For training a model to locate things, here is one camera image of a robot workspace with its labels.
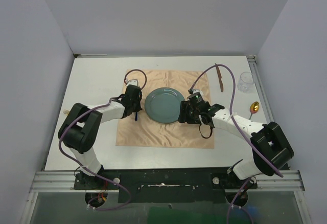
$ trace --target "spoon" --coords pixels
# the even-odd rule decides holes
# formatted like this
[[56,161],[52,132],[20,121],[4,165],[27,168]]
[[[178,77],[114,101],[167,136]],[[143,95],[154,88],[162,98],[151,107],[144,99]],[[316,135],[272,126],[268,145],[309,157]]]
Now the spoon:
[[255,101],[254,103],[252,103],[252,105],[250,106],[251,116],[250,116],[249,120],[251,120],[253,114],[258,112],[259,107],[260,107],[259,102]]

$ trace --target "gray wall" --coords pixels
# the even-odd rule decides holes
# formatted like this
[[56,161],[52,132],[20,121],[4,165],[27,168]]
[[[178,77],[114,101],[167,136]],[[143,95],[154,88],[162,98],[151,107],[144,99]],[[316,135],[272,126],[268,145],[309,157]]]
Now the gray wall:
[[0,0],[0,216],[18,223],[73,55],[44,0]]
[[288,0],[258,55],[275,120],[295,151],[313,223],[327,212],[327,0]]
[[45,0],[75,54],[256,54],[287,0]]

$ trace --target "green plate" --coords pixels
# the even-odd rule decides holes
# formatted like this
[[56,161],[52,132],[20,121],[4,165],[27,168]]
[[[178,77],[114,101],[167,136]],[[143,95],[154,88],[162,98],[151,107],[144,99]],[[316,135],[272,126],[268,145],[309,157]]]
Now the green plate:
[[145,99],[145,111],[158,123],[173,123],[178,120],[180,102],[183,95],[170,87],[161,87],[152,91]]

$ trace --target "tan cloth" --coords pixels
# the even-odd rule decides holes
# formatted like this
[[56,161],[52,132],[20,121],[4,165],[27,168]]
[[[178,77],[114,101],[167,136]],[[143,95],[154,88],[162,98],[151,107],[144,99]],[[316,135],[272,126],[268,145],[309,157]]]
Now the tan cloth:
[[[153,90],[160,87],[171,87],[178,90],[185,98],[189,96],[188,90],[202,72],[170,71],[170,70],[144,70],[148,77],[148,83],[142,90],[141,107],[138,112],[138,120],[130,115],[118,121],[116,146],[149,146],[149,147],[178,147],[178,148],[206,148],[213,149],[215,146],[214,135],[209,139],[201,137],[199,125],[160,124],[151,120],[144,109],[146,97]],[[132,72],[128,79],[138,79],[139,85],[144,83],[144,76],[140,72]],[[211,101],[209,82],[207,75],[203,75],[195,88],[203,91],[203,97]],[[209,126],[201,126],[204,136],[210,134]]]

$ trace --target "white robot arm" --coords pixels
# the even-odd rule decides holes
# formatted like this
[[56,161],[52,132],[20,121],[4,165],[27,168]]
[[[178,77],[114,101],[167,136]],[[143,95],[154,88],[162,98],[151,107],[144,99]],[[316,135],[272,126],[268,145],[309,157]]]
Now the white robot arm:
[[[294,156],[290,144],[277,123],[270,122],[266,125],[250,121],[236,114],[230,115],[229,110],[222,105],[210,106],[208,102],[202,99],[201,92],[193,93],[187,101],[181,102],[178,121],[180,123],[209,125],[211,129],[223,129],[244,139],[232,117],[245,137],[277,169],[280,169]],[[254,150],[252,152],[253,157],[241,159],[230,167],[228,173],[235,175],[240,180],[261,173],[273,175],[274,170]]]
[[[140,101],[142,99],[142,92],[138,87],[138,81],[135,79],[130,80],[126,86],[125,94],[112,99],[109,106],[91,112],[80,121],[81,123],[84,123],[84,126],[76,124],[68,131],[63,140],[65,146],[71,150],[75,158],[81,162],[84,167],[94,173],[98,173],[102,168],[102,165],[98,161],[93,149],[93,144],[100,124],[113,119],[125,118],[126,116],[141,110]],[[100,105],[85,106],[80,103],[75,104],[61,126],[58,137],[61,137],[67,126],[74,119],[87,110],[97,106]],[[80,171],[86,175],[94,176],[83,168],[81,168]]]

